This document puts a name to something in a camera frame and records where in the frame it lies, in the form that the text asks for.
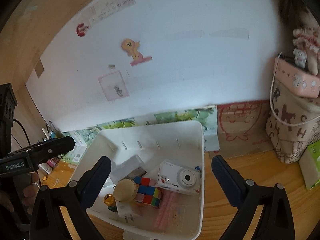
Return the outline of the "person's left hand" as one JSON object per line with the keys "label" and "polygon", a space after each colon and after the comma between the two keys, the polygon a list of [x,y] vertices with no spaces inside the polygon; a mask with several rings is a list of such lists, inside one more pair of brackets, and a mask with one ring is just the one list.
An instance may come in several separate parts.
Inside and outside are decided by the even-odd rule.
{"label": "person's left hand", "polygon": [[[23,189],[22,204],[27,208],[27,213],[31,215],[33,213],[33,207],[35,199],[39,191],[39,175],[37,173],[30,173],[31,179],[30,184]],[[14,206],[10,201],[10,197],[7,190],[1,191],[1,205],[4,206],[10,212],[14,211]]]}

